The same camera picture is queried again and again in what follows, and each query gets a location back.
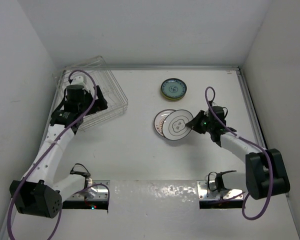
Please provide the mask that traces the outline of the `white plate green rim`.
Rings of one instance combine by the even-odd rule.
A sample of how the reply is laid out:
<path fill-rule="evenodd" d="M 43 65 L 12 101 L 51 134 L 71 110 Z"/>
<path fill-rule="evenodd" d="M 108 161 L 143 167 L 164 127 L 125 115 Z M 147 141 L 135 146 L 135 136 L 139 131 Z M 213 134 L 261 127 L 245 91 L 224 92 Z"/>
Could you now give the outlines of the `white plate green rim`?
<path fill-rule="evenodd" d="M 163 136 L 171 141 L 185 138 L 191 132 L 191 129 L 186 125 L 193 119 L 193 115 L 188 110 L 179 109 L 172 112 L 163 122 Z"/>

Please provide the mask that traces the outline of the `white floral plate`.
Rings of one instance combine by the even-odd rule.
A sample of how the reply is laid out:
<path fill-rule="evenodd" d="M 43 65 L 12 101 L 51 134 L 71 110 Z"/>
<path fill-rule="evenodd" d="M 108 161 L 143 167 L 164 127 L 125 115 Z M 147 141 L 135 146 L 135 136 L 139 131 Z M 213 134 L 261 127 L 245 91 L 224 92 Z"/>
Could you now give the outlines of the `white floral plate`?
<path fill-rule="evenodd" d="M 175 112 L 175 109 L 164 109 L 162 111 L 160 111 L 154 118 L 153 120 L 153 127 L 154 130 L 161 136 L 164 138 L 164 134 L 163 134 L 163 124 L 165 122 L 165 119 L 173 112 Z"/>

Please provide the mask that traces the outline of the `dark green plate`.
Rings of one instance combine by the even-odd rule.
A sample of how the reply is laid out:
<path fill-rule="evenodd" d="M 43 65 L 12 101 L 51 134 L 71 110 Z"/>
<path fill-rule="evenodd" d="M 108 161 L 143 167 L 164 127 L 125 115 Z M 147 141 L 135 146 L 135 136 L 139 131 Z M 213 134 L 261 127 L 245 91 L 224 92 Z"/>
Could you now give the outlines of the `dark green plate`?
<path fill-rule="evenodd" d="M 168 98 L 182 98 L 187 93 L 187 85 L 184 81 L 178 78 L 169 78 L 162 82 L 160 92 Z"/>

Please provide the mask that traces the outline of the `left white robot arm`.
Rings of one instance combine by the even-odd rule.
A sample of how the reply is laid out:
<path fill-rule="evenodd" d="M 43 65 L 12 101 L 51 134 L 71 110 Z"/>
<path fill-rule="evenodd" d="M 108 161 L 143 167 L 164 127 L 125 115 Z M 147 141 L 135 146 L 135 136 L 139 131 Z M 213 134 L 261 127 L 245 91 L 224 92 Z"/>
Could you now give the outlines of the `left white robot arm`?
<path fill-rule="evenodd" d="M 26 180 L 14 180 L 9 188 L 14 206 L 20 214 L 53 219 L 64 201 L 75 194 L 93 199 L 98 194 L 88 172 L 71 170 L 63 180 L 55 183 L 56 170 L 67 145 L 83 123 L 81 115 L 92 115 L 106 110 L 108 103 L 98 85 L 94 93 L 84 84 L 71 84 L 51 114 L 46 139 L 33 166 L 25 174 Z"/>

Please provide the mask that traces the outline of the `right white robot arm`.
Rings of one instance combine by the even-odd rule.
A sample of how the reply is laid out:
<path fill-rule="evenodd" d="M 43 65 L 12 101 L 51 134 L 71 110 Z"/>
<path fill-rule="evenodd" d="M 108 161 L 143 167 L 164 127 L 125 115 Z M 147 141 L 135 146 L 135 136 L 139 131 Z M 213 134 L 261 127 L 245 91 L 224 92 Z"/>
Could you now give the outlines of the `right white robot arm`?
<path fill-rule="evenodd" d="M 201 110 L 186 126 L 199 134 L 209 133 L 212 142 L 243 161 L 243 185 L 253 199 L 266 198 L 269 187 L 272 196 L 288 193 L 291 185 L 281 152 L 237 137 L 236 130 L 227 126 L 227 114 L 227 108 L 212 106 L 207 111 Z"/>

